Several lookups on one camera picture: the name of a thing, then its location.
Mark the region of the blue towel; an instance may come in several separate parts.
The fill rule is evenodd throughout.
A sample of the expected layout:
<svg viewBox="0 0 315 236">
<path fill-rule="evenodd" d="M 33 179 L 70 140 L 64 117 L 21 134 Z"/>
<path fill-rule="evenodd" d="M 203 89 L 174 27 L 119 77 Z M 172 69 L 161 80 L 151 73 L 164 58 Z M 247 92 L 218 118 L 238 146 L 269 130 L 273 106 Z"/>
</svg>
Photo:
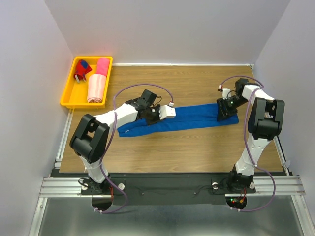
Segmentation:
<svg viewBox="0 0 315 236">
<path fill-rule="evenodd" d="M 166 118 L 155 124 L 148 125 L 144 119 L 127 123 L 118 128 L 119 136 L 137 137 L 156 132 L 180 131 L 239 123 L 237 115 L 217 121 L 218 106 L 216 103 L 178 107 L 175 111 L 176 116 L 174 118 Z"/>
</svg>

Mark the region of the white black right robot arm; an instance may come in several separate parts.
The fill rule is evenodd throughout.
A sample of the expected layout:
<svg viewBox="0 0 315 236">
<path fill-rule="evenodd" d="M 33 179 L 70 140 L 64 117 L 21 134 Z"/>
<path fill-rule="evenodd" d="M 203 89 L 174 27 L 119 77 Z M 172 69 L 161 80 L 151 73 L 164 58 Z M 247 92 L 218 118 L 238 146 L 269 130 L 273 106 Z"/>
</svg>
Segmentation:
<svg viewBox="0 0 315 236">
<path fill-rule="evenodd" d="M 227 188 L 232 192 L 254 188 L 253 175 L 264 149 L 280 134 L 283 125 L 285 102 L 266 94 L 263 85 L 250 77 L 239 77 L 235 82 L 235 94 L 218 86 L 222 97 L 217 99 L 217 121 L 228 119 L 238 112 L 238 107 L 247 104 L 244 122 L 245 148 L 240 159 L 233 166 L 226 180 Z"/>
</svg>

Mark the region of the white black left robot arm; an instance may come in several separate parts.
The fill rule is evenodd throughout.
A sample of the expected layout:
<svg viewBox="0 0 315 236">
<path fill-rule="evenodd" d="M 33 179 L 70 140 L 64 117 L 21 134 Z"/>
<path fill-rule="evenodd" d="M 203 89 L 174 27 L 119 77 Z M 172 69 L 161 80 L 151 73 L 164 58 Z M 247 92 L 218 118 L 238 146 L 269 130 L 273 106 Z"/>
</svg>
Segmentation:
<svg viewBox="0 0 315 236">
<path fill-rule="evenodd" d="M 109 190 L 110 182 L 106 179 L 109 174 L 101 160 L 109 135 L 138 119 L 144 119 L 149 124 L 159 122 L 160 105 L 154 105 L 158 97 L 146 89 L 140 97 L 128 100 L 116 110 L 99 116 L 86 114 L 81 118 L 69 145 L 88 170 L 89 179 L 81 182 L 82 186 L 92 188 L 99 194 Z"/>
</svg>

